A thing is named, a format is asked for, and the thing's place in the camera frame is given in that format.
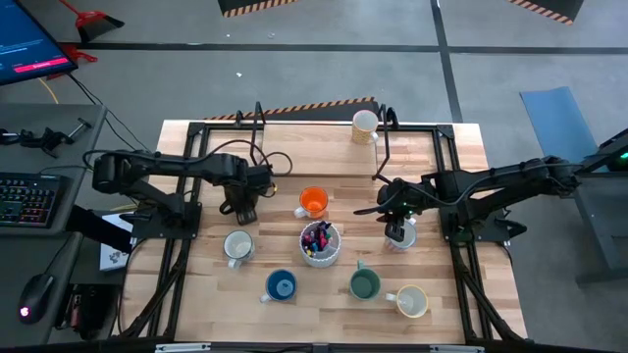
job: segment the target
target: blue mug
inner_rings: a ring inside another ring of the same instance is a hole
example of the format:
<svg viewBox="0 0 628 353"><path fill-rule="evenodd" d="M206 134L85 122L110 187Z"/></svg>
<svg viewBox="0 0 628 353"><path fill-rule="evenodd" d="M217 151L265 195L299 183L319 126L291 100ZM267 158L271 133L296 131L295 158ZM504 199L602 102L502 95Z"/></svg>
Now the blue mug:
<svg viewBox="0 0 628 353"><path fill-rule="evenodd" d="M276 270L266 278L266 294L259 301L266 303L269 300L287 301L296 292L296 277L287 270Z"/></svg>

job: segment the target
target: yellow and black tape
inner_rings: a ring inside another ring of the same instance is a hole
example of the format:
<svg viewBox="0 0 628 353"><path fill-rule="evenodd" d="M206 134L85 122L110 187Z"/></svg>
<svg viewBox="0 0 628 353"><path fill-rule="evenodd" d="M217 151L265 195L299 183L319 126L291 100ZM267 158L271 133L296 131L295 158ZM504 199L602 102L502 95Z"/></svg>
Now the yellow and black tape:
<svg viewBox="0 0 628 353"><path fill-rule="evenodd" d="M293 3L293 2L296 2L296 1L298 1L298 0L268 0L268 1L262 1L259 4L246 5L246 6L242 6L242 7L236 8L236 9L231 9L231 10L225 11L223 16L226 17L226 18L229 18L229 17L240 16L240 15L246 15L246 14L250 14L250 13L255 12L255 11L266 10L266 9L270 9L272 7L290 4L290 3Z"/></svg>
<svg viewBox="0 0 628 353"><path fill-rule="evenodd" d="M515 5L519 5L524 9L533 11L539 15L543 15L547 18L550 18L554 21L558 21L562 24L566 24L566 25L573 25L573 20L575 18L575 16L573 16L571 19L568 16L562 15L560 12L558 11L553 11L550 10L548 8L545 8L541 5L539 5L539 1L535 1L535 0L508 0L508 2L515 4Z"/></svg>
<svg viewBox="0 0 628 353"><path fill-rule="evenodd" d="M268 118L268 116L272 116L276 114L296 113L296 112L303 112L303 111L308 111L308 110L313 110L313 109L330 108L330 107L337 107L337 106L357 104L357 103L367 103L367 102L373 102L374 100L375 98L373 97L364 97L364 98L345 99L345 100L324 102L324 103L304 104L300 106L265 110L264 115L267 116ZM242 115L244 116L245 119L247 119L247 118L253 118L255 113L248 112L248 113L242 113ZM235 119L236 119L236 114L205 118L205 120L235 120Z"/></svg>

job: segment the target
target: rgb keyboard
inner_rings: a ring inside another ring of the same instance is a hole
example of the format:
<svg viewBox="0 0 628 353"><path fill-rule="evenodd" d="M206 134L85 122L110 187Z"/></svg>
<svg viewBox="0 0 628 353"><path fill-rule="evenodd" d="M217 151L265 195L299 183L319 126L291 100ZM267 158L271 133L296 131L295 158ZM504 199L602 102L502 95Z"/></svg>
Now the rgb keyboard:
<svg viewBox="0 0 628 353"><path fill-rule="evenodd" d="M0 227L51 227L65 184L63 179L0 173Z"/></svg>

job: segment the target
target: floor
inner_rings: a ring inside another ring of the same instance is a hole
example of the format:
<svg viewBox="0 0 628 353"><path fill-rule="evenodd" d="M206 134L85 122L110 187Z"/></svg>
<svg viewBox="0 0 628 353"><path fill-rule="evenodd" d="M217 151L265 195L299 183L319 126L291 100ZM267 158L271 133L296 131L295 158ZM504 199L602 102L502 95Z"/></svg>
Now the floor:
<svg viewBox="0 0 628 353"><path fill-rule="evenodd" d="M78 41L72 13L57 2L24 2L57 40ZM625 0L585 1L573 26L505 0L300 0L231 19L215 0L73 3L127 22L96 41L101 48L199 43L90 50L99 62L76 72L149 147L163 120L246 111L256 100L269 109L375 96L403 121L479 123L492 166L542 156L520 91L569 86L598 143L628 123ZM550 54L529 54L530 47ZM496 50L502 54L487 54ZM50 84L62 103L87 102L66 78ZM33 80L0 87L0 102L50 97ZM105 130L98 147L123 145ZM127 203L88 184L78 202ZM539 197L512 209L529 227L511 251L530 337L628 350L628 283L574 282L601 264L574 202Z"/></svg>

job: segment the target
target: pen holder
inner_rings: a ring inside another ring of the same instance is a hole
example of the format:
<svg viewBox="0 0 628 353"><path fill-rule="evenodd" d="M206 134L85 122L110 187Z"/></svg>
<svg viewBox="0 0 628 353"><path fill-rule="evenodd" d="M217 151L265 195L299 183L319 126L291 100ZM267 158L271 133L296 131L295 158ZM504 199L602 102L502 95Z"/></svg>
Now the pen holder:
<svg viewBox="0 0 628 353"><path fill-rule="evenodd" d="M303 260L307 263L307 265L319 269L323 269L329 267L334 264L336 259L340 254L340 245L341 238L340 233L334 227L334 225L330 225L327 229L327 233L332 237L329 239L329 243L325 247L323 251L317 251L314 253L314 257L309 257L305 250L303 249L302 241L305 235L309 235L310 231L315 230L318 224L321 222L313 222L307 225L303 231L301 232L301 236L298 238L298 248L300 249L301 255L303 256Z"/></svg>

